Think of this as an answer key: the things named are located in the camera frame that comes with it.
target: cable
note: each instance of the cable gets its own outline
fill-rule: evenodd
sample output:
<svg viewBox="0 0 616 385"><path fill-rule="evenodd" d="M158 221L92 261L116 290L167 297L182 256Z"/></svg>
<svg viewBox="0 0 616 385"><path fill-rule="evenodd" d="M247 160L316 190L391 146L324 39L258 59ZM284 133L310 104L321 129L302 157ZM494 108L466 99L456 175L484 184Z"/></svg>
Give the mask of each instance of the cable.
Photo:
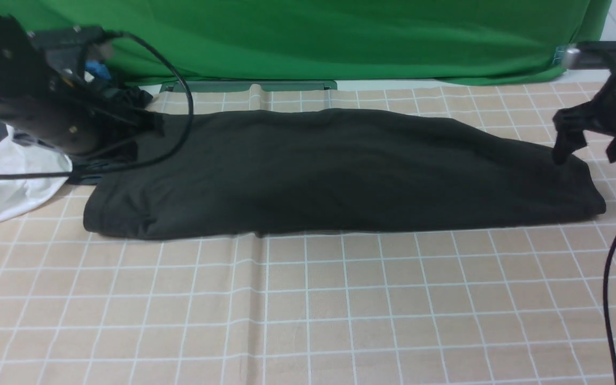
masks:
<svg viewBox="0 0 616 385"><path fill-rule="evenodd" d="M614 251L616 250L616 234L610 246L607 260L605 261L605 271L603 273L603 316L605 317L605 332L607 333L608 346L610 347L610 356L612 358L612 373L614 378L614 385L616 385L616 352L614 350L614 339L612 336L612 325L610 323L610 304L608 298L608 291L610 285L610 269L612 267L612 258Z"/></svg>
<svg viewBox="0 0 616 385"><path fill-rule="evenodd" d="M171 70L173 75L178 79L179 83L182 85L182 88L184 88L185 95L187 97L188 114L187 114L187 121L185 122L185 129L182 132L178 143L175 144L175 146L173 146L173 148L167 153L161 156L157 156L154 159L143 161L142 163L127 164L125 166L115 166L111 168L105 168L103 170L68 171L68 172L62 172L62 173L0 174L0 180L70 178L70 177L81 177L83 175L101 175L101 174L108 174L108 173L119 173L123 171L135 170L137 168L144 168L144 167L152 166L156 163L161 163L161 161L164 161L170 158L171 156L176 154L178 151L180 151L180 149L182 149L182 146L184 146L191 132L191 122L193 122L194 120L194 100L191 97L191 90L189 86L187 85L186 80L182 78L182 75L180 75L178 70L176 70L173 64L171 64L168 61L168 59L164 58L164 56L162 56L158 51L156 51L156 48L152 47L149 43L145 42L141 38L134 36L133 34L130 34L130 32L107 32L107 33L113 37L127 37L128 39L131 39L132 41L135 41L137 42L137 44L146 48L149 52L151 52L152 55L156 56L156 58L159 59L161 63L164 64L164 66L166 66L169 70Z"/></svg>

